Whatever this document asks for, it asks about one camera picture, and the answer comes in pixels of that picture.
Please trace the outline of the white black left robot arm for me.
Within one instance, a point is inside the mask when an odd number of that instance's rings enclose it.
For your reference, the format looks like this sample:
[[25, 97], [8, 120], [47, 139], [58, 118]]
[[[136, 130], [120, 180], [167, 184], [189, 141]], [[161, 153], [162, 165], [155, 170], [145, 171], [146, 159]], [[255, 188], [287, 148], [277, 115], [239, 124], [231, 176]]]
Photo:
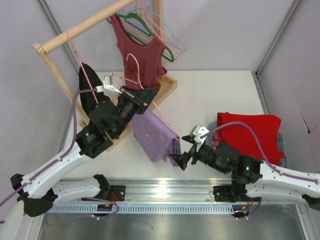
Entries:
[[134, 115], [143, 114], [154, 100], [159, 89], [134, 89], [125, 85], [114, 87], [117, 104], [108, 96], [89, 113], [89, 124], [80, 132], [74, 131], [71, 143], [33, 172], [15, 174], [11, 185], [23, 202], [23, 212], [29, 217], [40, 216], [58, 202], [81, 198], [104, 198], [110, 185], [107, 179], [96, 174], [89, 181], [76, 181], [67, 187], [59, 182], [71, 171], [87, 163], [113, 145], [130, 123]]

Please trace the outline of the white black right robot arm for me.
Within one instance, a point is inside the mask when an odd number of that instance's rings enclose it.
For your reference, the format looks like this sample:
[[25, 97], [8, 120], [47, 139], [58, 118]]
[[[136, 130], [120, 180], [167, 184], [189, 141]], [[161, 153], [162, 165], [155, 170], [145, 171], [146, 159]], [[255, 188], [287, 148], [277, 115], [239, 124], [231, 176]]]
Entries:
[[269, 201], [293, 201], [308, 204], [313, 210], [320, 209], [320, 175], [308, 173], [241, 155], [237, 149], [223, 143], [216, 149], [196, 143], [190, 136], [183, 140], [193, 146], [188, 152], [171, 154], [177, 165], [185, 170], [188, 163], [198, 162], [223, 174], [229, 174], [231, 183], [216, 186], [213, 194], [218, 201], [236, 203], [248, 198], [264, 198]]

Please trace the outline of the purple trousers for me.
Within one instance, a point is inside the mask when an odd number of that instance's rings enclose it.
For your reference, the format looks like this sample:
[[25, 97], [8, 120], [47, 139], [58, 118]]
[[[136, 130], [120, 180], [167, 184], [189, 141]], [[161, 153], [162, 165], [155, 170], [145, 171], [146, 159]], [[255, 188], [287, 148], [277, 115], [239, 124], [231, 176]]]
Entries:
[[172, 166], [178, 166], [171, 155], [181, 154], [180, 137], [150, 109], [135, 114], [131, 125], [134, 137], [153, 163], [169, 160]]

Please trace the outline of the pink wire hanger with trousers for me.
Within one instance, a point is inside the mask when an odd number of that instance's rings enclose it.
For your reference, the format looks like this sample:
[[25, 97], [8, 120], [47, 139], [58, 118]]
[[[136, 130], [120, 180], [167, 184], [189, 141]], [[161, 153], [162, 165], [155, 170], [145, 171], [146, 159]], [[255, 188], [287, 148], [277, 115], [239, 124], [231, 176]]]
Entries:
[[[129, 57], [132, 57], [136, 63], [136, 66], [137, 66], [137, 81], [133, 81], [129, 78], [125, 78], [124, 76], [120, 76], [118, 74], [116, 74], [115, 72], [112, 72], [111, 75], [112, 77], [117, 77], [118, 79], [123, 79], [123, 80], [127, 80], [131, 83], [134, 83], [136, 85], [139, 85], [141, 87], [141, 89], [144, 89], [144, 87], [142, 86], [142, 83], [141, 83], [141, 78], [140, 78], [140, 65], [139, 65], [139, 62], [137, 60], [137, 58], [132, 54], [132, 53], [128, 53], [127, 56], [126, 56], [126, 61], [129, 60]], [[158, 107], [158, 105], [155, 103], [155, 101], [153, 100], [152, 101], [153, 105], [156, 107], [156, 109], [159, 111], [159, 113], [162, 115], [162, 118], [164, 119], [164, 121], [166, 122], [167, 125], [169, 125], [172, 130], [177, 134], [177, 137], [175, 137], [176, 140], [180, 140], [180, 134], [179, 132], [173, 127], [173, 125], [167, 121], [167, 118], [166, 116], [164, 115], [164, 113], [161, 111], [161, 109]]]

